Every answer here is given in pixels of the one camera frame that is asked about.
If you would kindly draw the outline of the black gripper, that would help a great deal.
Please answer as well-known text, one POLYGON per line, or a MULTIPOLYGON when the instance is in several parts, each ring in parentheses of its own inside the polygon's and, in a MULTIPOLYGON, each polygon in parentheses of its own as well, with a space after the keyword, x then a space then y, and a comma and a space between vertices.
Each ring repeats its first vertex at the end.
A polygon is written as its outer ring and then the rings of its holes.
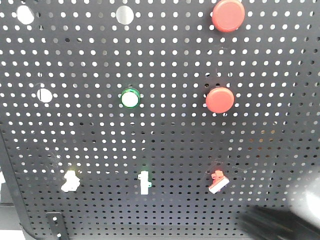
POLYGON ((320 238, 320 173, 312 172, 288 188, 288 210, 251 206, 239 227, 253 240, 320 238))

